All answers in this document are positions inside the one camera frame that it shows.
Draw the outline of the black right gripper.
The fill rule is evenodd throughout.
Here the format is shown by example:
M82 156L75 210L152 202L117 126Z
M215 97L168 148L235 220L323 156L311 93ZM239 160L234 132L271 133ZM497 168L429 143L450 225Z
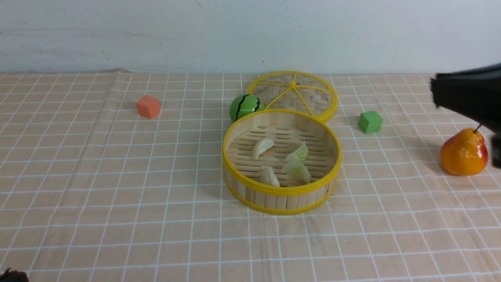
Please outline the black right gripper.
M501 168L501 65L451 73L437 73L431 80L436 107L470 118L495 134L491 138L492 166Z

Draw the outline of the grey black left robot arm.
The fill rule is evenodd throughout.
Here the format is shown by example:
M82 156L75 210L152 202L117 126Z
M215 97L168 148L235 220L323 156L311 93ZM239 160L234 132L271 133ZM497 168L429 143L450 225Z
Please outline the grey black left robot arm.
M29 278L24 271L18 271L7 268L5 272L0 275L0 282L29 282Z

